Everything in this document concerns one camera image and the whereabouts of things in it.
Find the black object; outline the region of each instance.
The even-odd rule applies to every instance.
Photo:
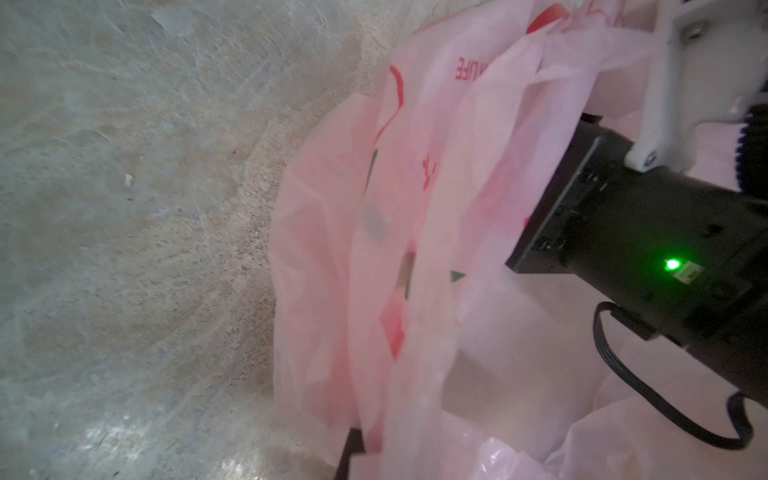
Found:
[[[768,104],[750,107],[744,123],[736,149],[739,188],[751,197],[768,200]]]
[[[750,420],[746,417],[746,411],[744,410],[744,394],[742,392],[734,393],[728,399],[726,404],[728,418],[733,425],[733,429],[736,430],[736,433],[739,436],[737,439],[729,439],[704,429],[699,424],[686,417],[680,410],[674,408],[667,400],[656,393],[656,391],[648,386],[647,383],[635,376],[621,362],[621,360],[619,360],[605,338],[600,314],[604,311],[609,311],[612,315],[616,316],[617,314],[621,315],[621,310],[621,307],[615,303],[603,302],[598,304],[597,309],[594,311],[594,323],[592,325],[594,344],[597,347],[600,356],[608,366],[611,367],[611,370],[613,370],[619,378],[624,380],[637,393],[642,395],[643,398],[645,398],[662,415],[693,437],[719,449],[742,450],[746,448],[752,441],[754,430],[750,424]]]
[[[593,115],[593,114],[588,114],[586,112],[581,114],[581,121],[583,121],[585,123],[588,123],[588,124],[597,125],[597,124],[600,123],[600,120],[602,120],[602,119],[603,119],[602,115]]]
[[[580,122],[507,265],[575,273],[637,335],[666,336],[768,406],[768,202],[630,170],[631,145]]]
[[[333,480],[347,480],[349,478],[349,458],[356,453],[365,453],[366,448],[362,443],[362,432],[359,429],[349,429],[346,436],[344,451],[339,460],[339,467],[336,469],[336,475]]]

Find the black gear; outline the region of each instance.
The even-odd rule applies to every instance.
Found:
[[[768,104],[753,105],[736,149],[736,178],[743,194],[768,200]]]

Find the red print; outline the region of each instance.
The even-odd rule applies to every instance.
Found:
[[[392,120],[395,119],[397,114],[402,109],[402,106],[406,104],[406,87],[405,87],[405,83],[402,81],[402,75],[400,74],[400,70],[395,68],[395,65],[390,65],[389,71],[392,73],[392,76],[395,77],[395,84],[397,85],[397,110],[392,115],[392,117],[390,117],[389,120],[386,121],[382,129],[379,130],[379,134],[376,135],[376,141],[379,141],[379,137],[382,136],[382,134],[384,133],[384,130],[386,130],[389,124],[392,123]]]
[[[528,27],[528,30],[526,30],[525,33],[533,33],[539,28],[549,25],[556,20],[560,20],[561,18],[568,18],[568,9],[559,3],[555,3],[551,7],[544,10],[538,17],[536,17],[536,19],[531,22],[531,25]]]
[[[456,68],[456,71],[458,72],[456,80],[474,81],[477,77],[482,75],[486,68],[488,68],[487,63],[460,57],[458,59],[458,68]]]
[[[437,164],[432,163],[432,161],[429,159],[429,155],[427,155],[427,158],[422,160],[422,167],[424,167],[424,190],[429,187],[429,182],[432,181],[432,177],[435,176],[435,170],[437,170]]]

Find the bolt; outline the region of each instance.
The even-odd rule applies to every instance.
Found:
[[[656,161],[656,152],[652,151],[648,154],[647,157],[645,157],[645,162],[643,162],[643,167],[650,167],[654,164]]]
[[[549,248],[549,238],[547,237],[539,237],[533,246],[534,250],[546,250],[547,248]]]
[[[710,29],[710,23],[707,20],[700,20],[683,28],[684,41],[696,41],[703,37]]]

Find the black cable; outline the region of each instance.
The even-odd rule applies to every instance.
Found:
[[[647,383],[640,380],[635,376],[616,356],[611,347],[608,345],[608,341],[605,338],[605,332],[603,331],[603,323],[600,320],[600,314],[604,311],[614,312],[620,310],[621,307],[615,303],[603,302],[598,304],[597,309],[594,311],[594,323],[592,325],[592,333],[594,334],[594,344],[598,348],[600,356],[611,367],[611,370],[624,380],[627,385],[632,387],[637,393],[641,394],[656,410],[667,417],[672,423],[683,429],[688,434],[696,437],[704,443],[725,450],[742,450],[752,441],[754,430],[750,424],[750,420],[746,417],[746,411],[744,410],[744,394],[742,392],[734,393],[727,403],[728,418],[733,424],[733,429],[736,430],[738,439],[729,439],[727,437],[721,437],[709,430],[704,429],[701,425],[695,423],[693,420],[686,417],[680,410],[674,408],[667,400],[661,395],[656,393]]]

